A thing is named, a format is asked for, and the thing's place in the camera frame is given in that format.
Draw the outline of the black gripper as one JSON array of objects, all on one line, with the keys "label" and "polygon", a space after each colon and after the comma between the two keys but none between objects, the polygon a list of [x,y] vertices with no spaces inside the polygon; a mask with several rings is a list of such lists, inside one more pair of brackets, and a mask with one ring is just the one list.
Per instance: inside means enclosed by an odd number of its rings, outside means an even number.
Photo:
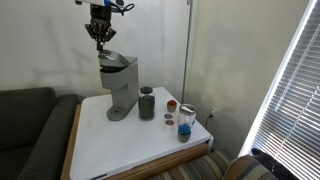
[{"label": "black gripper", "polygon": [[[106,42],[109,42],[116,31],[111,28],[111,8],[109,6],[98,6],[98,5],[90,5],[90,15],[91,20],[90,24],[85,24],[89,36],[91,39],[96,41],[96,49],[97,51],[101,51],[101,46],[104,46]],[[102,38],[100,43],[100,39],[97,33],[106,33]]]}]

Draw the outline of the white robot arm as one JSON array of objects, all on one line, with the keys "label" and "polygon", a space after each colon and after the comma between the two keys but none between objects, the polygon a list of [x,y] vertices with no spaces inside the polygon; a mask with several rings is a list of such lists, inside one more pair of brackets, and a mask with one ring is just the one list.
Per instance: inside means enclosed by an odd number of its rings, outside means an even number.
[{"label": "white robot arm", "polygon": [[133,3],[125,4],[124,0],[73,0],[77,5],[90,5],[90,23],[85,25],[89,36],[96,41],[97,50],[102,51],[103,45],[109,42],[116,31],[111,27],[111,15],[124,15],[135,7]]}]

